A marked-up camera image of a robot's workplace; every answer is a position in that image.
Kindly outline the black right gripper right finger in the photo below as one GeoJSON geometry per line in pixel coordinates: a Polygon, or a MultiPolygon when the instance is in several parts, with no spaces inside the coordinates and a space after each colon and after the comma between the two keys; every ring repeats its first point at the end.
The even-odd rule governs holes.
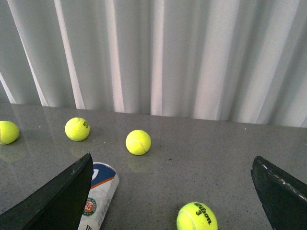
{"type": "Polygon", "coordinates": [[[262,156],[256,156],[251,177],[274,230],[307,228],[307,185],[262,156]]]}

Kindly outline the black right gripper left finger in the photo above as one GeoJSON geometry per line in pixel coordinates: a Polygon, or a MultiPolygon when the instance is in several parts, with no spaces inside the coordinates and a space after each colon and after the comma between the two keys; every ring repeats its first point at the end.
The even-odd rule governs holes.
{"type": "Polygon", "coordinates": [[[0,216],[2,230],[76,230],[91,187],[87,153],[24,201],[0,216]]]}

